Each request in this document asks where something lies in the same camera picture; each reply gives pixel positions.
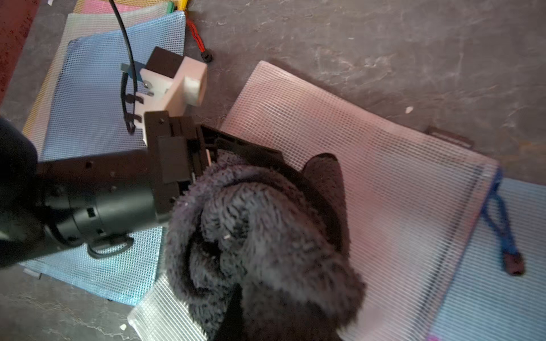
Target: white mesh bag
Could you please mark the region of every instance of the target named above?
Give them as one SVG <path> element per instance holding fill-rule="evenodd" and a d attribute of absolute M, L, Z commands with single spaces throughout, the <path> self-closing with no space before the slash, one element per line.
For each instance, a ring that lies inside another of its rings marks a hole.
<path fill-rule="evenodd" d="M 497 171 L 496 161 L 358 108 L 269 63 L 260 62 L 222 128 L 282 151 L 301 169 L 330 152 L 345 182 L 351 263 L 368 284 L 345 340 L 424 340 L 442 303 Z M 156 284 L 148 295 L 165 290 Z M 145 300 L 129 316 L 165 313 Z M 148 324 L 145 341 L 191 322 Z"/>
<path fill-rule="evenodd" d="M 176 299 L 167 276 L 161 275 L 127 320 L 143 341 L 206 341 L 188 308 Z"/>

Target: gray concrete floor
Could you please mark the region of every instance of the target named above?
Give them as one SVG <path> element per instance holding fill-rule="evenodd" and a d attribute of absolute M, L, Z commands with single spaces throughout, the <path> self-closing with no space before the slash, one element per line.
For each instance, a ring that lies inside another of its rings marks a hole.
<path fill-rule="evenodd" d="M 38 11 L 0 107 L 18 128 L 74 3 L 55 0 Z M 466 136 L 508 177 L 546 184 L 543 1 L 193 0 L 189 9 L 215 57 L 204 105 L 190 108 L 201 121 L 218 124 L 266 60 L 393 122 Z M 199 58 L 191 36 L 186 54 Z M 19 271 L 0 272 L 8 339 L 136 337 L 116 334 L 129 307 Z"/>
<path fill-rule="evenodd" d="M 0 272 L 1 341 L 139 340 L 127 323 L 131 307 L 22 269 Z"/>

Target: red carpet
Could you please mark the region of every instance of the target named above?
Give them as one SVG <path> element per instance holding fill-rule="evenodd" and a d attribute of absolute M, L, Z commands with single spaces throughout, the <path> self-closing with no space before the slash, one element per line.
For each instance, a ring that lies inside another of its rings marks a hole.
<path fill-rule="evenodd" d="M 0 0 L 0 104 L 39 3 L 39 0 Z"/>

